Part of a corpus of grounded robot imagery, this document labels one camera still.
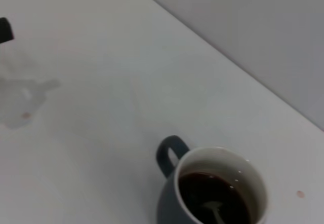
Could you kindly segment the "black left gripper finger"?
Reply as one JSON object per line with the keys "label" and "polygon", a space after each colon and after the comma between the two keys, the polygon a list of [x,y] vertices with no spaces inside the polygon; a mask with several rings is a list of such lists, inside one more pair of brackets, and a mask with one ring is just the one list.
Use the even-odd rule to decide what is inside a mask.
{"label": "black left gripper finger", "polygon": [[5,43],[14,39],[12,27],[7,18],[0,18],[0,43]]}

